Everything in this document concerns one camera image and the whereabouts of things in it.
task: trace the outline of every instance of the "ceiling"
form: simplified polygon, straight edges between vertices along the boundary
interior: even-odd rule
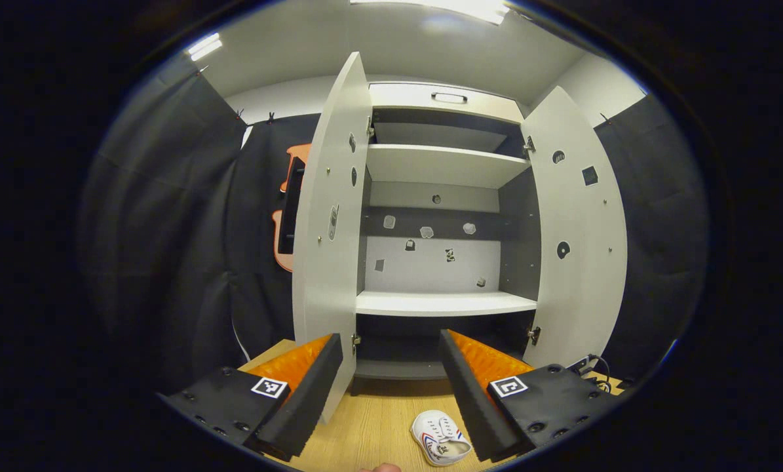
[[[406,4],[285,0],[220,30],[200,59],[222,96],[283,81],[337,75],[352,51],[367,74],[409,75],[534,101],[584,52],[516,12],[497,26]]]

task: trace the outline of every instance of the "black curtain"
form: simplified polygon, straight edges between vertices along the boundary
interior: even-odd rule
[[[254,123],[227,194],[225,247],[237,335],[254,357],[294,340],[292,273],[275,262],[272,212],[283,209],[286,150],[313,142],[319,113]]]
[[[77,246],[95,311],[115,358],[162,393],[244,360],[223,227],[245,129],[176,57],[134,87],[83,188]]]
[[[603,356],[637,380],[668,351],[697,306],[708,254],[708,203],[687,140],[648,95],[595,128],[627,221],[627,280]]]

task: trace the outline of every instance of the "door hinge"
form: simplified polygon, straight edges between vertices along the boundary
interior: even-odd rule
[[[373,133],[374,133],[373,126],[371,125],[373,125],[373,117],[371,117],[371,115],[368,115],[368,126],[365,128],[365,132],[368,135],[369,140],[370,138],[373,138]]]
[[[532,346],[536,346],[537,345],[537,341],[540,340],[540,332],[542,332],[542,328],[540,328],[539,326],[536,326],[536,328],[534,328],[534,329],[531,329],[531,326],[528,327],[527,334],[528,334],[528,337],[531,340],[531,345]]]
[[[362,343],[362,336],[358,334],[352,334],[350,337],[350,344],[353,347],[353,355],[356,355],[356,345]]]
[[[531,139],[530,134],[528,135],[528,141],[522,146],[522,155],[525,155],[526,158],[530,159],[531,155],[529,152],[537,152],[536,147],[534,147],[534,141]]]

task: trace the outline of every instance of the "shoe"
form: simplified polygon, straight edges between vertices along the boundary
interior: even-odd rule
[[[423,448],[427,460],[438,467],[457,463],[472,449],[452,418],[439,410],[417,415],[411,425],[411,435]]]

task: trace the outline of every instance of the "open cabinet door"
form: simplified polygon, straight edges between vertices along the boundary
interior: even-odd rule
[[[356,356],[359,224],[362,214],[371,98],[354,52],[324,104],[307,156],[296,217],[292,313],[296,343],[337,332],[341,366],[322,412],[328,422],[344,395]]]
[[[521,125],[540,201],[540,294],[523,360],[571,365],[601,355],[619,316],[627,229],[619,185],[586,117],[561,87]]]

